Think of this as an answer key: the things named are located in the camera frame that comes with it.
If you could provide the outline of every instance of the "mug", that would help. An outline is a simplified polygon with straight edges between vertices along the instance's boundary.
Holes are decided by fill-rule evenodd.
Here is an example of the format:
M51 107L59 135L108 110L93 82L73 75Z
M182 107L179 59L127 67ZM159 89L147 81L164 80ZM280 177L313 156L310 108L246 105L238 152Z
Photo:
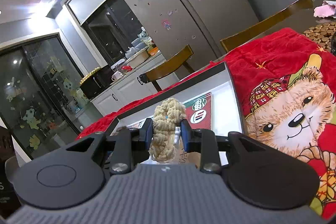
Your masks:
M121 78L123 76L123 74L120 71L116 71L113 75L112 75L112 82L114 82L115 80Z

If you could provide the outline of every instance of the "plaid hat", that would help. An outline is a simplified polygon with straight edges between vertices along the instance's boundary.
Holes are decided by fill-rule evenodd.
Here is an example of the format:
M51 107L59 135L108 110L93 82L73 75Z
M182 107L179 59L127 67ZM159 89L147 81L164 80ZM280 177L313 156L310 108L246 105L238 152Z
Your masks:
M251 113L253 113L258 107L266 104L278 93L287 90L289 77L290 75L286 75L280 79L269 78L255 87L250 95L249 106Z

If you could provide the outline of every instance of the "knitted object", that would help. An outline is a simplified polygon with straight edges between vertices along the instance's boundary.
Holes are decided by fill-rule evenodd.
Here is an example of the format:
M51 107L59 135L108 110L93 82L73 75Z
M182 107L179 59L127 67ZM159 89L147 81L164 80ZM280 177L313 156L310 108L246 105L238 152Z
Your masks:
M152 160L168 162L174 159L175 127L185 118L185 106L174 98L163 101L155 108L153 140L149 150Z

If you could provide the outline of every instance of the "bear's nose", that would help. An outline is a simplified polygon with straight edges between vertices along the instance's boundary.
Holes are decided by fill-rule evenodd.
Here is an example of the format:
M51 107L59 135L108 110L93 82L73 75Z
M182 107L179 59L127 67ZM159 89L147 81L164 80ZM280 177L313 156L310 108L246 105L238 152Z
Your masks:
M289 127L297 127L302 123L302 121L305 119L305 115L303 113L297 114L293 120L291 120L288 123Z

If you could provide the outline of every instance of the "white cabinet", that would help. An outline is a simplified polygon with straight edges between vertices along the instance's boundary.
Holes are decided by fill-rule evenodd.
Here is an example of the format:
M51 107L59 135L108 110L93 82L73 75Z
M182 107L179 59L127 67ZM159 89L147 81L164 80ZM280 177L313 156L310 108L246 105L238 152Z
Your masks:
M143 73L145 73L145 72L147 72L147 71L149 71L151 69L154 69L155 67L157 67L158 65L162 64L165 61L166 61L166 59L161 54L158 57L156 57L153 60L151 60L149 63L145 64L143 67L141 67L136 73L138 75L143 74ZM167 75L166 77L163 77L163 78L157 80L157 83L159 84L160 88L162 90L164 90L165 88L169 87L172 84L175 84L178 81L179 81L179 78L173 72L173 73ZM152 83L148 83L148 84L145 84L145 85L148 86L148 88L152 91L153 94L157 93L157 90L153 86Z
M137 70L113 87L116 96L123 105L153 94L150 87L142 83L138 76L139 73Z
M100 94L92 101L92 103L103 116L110 114L111 112L117 112L124 106L124 104L120 102L118 96L113 92L112 88L109 88Z

